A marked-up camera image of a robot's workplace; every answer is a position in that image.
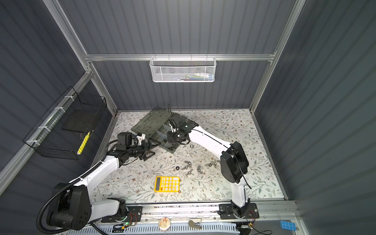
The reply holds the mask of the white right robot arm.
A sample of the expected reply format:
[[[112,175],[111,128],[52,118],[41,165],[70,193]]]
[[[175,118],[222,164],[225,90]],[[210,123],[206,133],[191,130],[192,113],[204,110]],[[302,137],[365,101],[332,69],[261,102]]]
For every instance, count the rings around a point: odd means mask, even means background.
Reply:
[[[230,182],[231,202],[238,208],[247,203],[245,187],[248,185],[245,174],[248,172],[249,162],[242,145],[239,142],[230,143],[215,137],[204,130],[194,121],[186,121],[179,114],[171,114],[168,118],[171,128],[167,133],[170,144],[187,145],[196,143],[220,160],[221,173]]]

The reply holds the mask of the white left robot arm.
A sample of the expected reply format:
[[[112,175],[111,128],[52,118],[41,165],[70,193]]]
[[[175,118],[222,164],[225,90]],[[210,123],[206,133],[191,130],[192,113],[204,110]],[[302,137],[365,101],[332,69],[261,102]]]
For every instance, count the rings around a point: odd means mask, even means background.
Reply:
[[[134,160],[146,161],[155,152],[160,141],[145,134],[121,132],[107,145],[107,152],[94,166],[68,183],[55,186],[51,198],[37,214],[37,229],[44,234],[58,234],[68,230],[81,230],[105,217],[127,220],[130,215],[124,199],[110,197],[92,202],[90,195],[111,173]]]

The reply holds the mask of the green transparent organizer box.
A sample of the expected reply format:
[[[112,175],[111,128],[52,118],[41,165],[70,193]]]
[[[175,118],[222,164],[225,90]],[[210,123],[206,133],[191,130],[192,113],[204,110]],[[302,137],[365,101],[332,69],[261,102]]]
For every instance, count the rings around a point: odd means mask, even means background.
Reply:
[[[171,110],[155,107],[149,113],[147,113],[135,126],[133,126],[131,130],[135,133],[146,134],[147,138],[161,142],[161,148],[169,153],[174,153],[180,146],[180,144],[170,144],[167,140],[167,132],[171,131],[168,119],[173,114],[176,113],[172,112]]]

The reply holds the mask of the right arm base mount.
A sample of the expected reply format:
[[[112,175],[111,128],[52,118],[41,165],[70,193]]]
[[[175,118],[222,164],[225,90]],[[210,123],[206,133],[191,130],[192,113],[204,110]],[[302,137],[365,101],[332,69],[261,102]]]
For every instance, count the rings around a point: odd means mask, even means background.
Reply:
[[[246,203],[242,208],[233,203],[220,204],[217,213],[221,219],[258,219],[259,211],[255,203]]]

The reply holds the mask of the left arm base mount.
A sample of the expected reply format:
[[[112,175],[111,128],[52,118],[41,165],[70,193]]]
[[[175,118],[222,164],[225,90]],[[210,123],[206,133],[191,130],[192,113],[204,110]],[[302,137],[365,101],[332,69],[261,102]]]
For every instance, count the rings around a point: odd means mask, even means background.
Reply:
[[[118,212],[115,215],[106,216],[101,219],[102,223],[136,223],[141,221],[141,206],[127,207],[125,212]]]

